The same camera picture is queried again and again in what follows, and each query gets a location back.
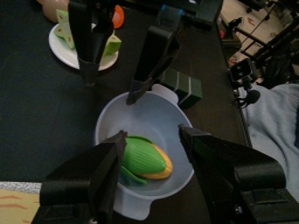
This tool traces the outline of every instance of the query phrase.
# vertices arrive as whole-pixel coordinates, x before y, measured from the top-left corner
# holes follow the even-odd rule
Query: dark green box
[[[201,98],[201,81],[172,68],[162,72],[160,84],[177,94],[177,104],[182,109],[189,108]]]

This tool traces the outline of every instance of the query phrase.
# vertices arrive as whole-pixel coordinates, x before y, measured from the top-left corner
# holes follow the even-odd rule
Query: white plate
[[[64,62],[68,66],[80,69],[77,52],[74,49],[70,50],[64,39],[54,35],[53,31],[56,26],[57,24],[52,27],[49,34],[50,50],[61,62]],[[117,61],[117,52],[101,58],[97,70],[100,71],[109,68],[110,66],[113,66],[116,61]]]

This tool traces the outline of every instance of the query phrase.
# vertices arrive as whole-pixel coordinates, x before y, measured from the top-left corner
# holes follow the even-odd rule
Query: white bowl
[[[169,178],[148,179],[146,185],[118,179],[114,210],[125,217],[140,221],[149,214],[152,201],[177,193],[193,174],[177,128],[181,123],[190,127],[189,120],[174,104],[177,97],[170,96],[168,89],[164,90],[166,93],[160,87],[153,89],[158,91],[148,91],[130,106],[126,105],[126,93],[117,96],[101,111],[94,132],[96,144],[120,130],[128,135],[146,137],[172,160],[173,168]]]

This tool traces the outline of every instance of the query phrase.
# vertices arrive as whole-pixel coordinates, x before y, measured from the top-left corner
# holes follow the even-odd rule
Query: fabric
[[[255,104],[243,109],[252,148],[283,166],[285,188],[299,201],[299,149],[295,147],[295,123],[299,85],[283,84],[272,89],[253,85],[260,92]]]
[[[295,122],[295,140],[293,145],[299,149],[299,107],[296,109],[296,122]]]

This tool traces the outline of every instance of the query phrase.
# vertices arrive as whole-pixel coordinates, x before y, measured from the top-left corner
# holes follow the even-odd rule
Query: black surface
[[[93,144],[100,110],[128,90],[145,31],[154,17],[125,11],[116,64],[85,89],[78,70],[52,54],[53,27],[32,1],[0,1],[0,180],[42,181],[45,175]],[[172,67],[201,81],[202,99],[184,112],[192,126],[216,137],[248,144],[239,110],[231,104],[227,63],[216,28],[190,27]],[[138,223],[114,215],[116,223]],[[208,223],[196,178],[166,199],[153,202],[142,223]]]

